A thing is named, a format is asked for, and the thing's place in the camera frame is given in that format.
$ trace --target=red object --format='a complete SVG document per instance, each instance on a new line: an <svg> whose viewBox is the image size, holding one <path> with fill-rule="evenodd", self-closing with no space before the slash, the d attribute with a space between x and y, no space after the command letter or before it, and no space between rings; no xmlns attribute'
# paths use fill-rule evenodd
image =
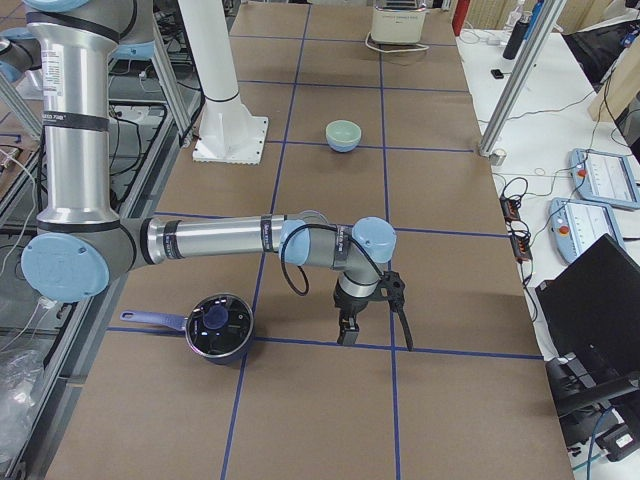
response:
<svg viewBox="0 0 640 480"><path fill-rule="evenodd" d="M453 34L456 37L460 35L460 30L462 30L462 27L464 26L464 21L467 18L467 12L469 11L470 4L471 0L458 0L456 12L453 14L453 22L451 22Z"/></svg>

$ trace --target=brown table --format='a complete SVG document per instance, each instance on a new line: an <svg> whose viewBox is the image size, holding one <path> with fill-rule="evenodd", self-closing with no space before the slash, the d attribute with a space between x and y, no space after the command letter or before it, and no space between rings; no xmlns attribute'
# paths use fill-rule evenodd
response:
<svg viewBox="0 0 640 480"><path fill-rule="evenodd" d="M275 256L135 271L48 479L572 478L447 14L428 15L427 53L383 61L370 25L370 8L243 5L232 48L244 103L271 121L262 162L184 150L158 214L388 219L416 351L383 304L360 315L356 347L336 346L331 271L308 269L306 298ZM325 145L337 118L363 129L349 154ZM117 320L223 291L258 329L233 366Z"/></svg>

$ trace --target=black bottle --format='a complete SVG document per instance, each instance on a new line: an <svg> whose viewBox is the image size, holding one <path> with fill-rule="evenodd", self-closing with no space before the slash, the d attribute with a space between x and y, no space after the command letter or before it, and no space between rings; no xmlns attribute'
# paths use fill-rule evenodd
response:
<svg viewBox="0 0 640 480"><path fill-rule="evenodd" d="M507 46L504 48L504 53L502 54L502 56L507 60L513 60L516 58L516 54L518 53L518 50L520 50L520 45L522 45L522 40L524 40L524 35L527 33L527 29L529 28L529 22L531 22L531 14L523 13L520 20L518 20L514 25L509 41L507 42Z"/></svg>

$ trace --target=saucepan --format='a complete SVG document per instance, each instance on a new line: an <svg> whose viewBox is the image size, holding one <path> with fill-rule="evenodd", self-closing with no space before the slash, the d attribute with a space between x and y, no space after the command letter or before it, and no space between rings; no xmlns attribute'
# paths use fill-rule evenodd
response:
<svg viewBox="0 0 640 480"><path fill-rule="evenodd" d="M125 322L163 325L183 331L189 347L217 365L244 357L253 341L253 312L240 297L220 293L198 303L188 317L167 313L125 310Z"/></svg>

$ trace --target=blue and white device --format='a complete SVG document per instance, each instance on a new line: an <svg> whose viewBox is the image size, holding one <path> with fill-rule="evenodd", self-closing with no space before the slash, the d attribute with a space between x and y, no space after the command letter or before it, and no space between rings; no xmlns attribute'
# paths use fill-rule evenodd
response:
<svg viewBox="0 0 640 480"><path fill-rule="evenodd" d="M571 176L582 198L627 210L640 209L640 192L625 155L576 148Z"/></svg>
<svg viewBox="0 0 640 480"><path fill-rule="evenodd" d="M554 198L549 208L551 231L562 258L573 262L608 233L624 247L613 208L605 203Z"/></svg>

